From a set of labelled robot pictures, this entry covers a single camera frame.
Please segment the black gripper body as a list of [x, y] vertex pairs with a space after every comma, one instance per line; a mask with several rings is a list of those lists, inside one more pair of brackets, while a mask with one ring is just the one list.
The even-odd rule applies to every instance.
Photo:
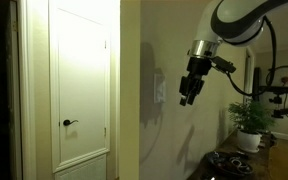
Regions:
[[187, 80], [189, 82], [202, 81], [211, 67], [212, 65], [209, 59], [191, 57], [187, 65], [187, 71], [189, 72]]

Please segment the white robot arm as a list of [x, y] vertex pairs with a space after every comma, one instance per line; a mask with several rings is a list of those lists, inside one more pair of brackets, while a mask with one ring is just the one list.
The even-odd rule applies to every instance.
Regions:
[[[180, 104], [182, 106], [193, 104], [204, 85], [202, 77], [207, 75], [211, 68], [226, 74], [234, 89], [242, 95], [258, 96], [267, 91], [272, 85], [276, 67], [276, 35], [267, 14], [287, 3], [288, 0], [212, 0], [203, 11], [192, 47], [188, 51], [189, 74], [181, 78]], [[264, 23], [271, 33], [273, 50], [271, 76], [264, 90], [259, 93], [246, 93], [231, 79], [230, 74], [236, 68], [232, 63], [217, 56], [216, 51], [222, 42], [233, 46], [249, 45], [261, 35]]]

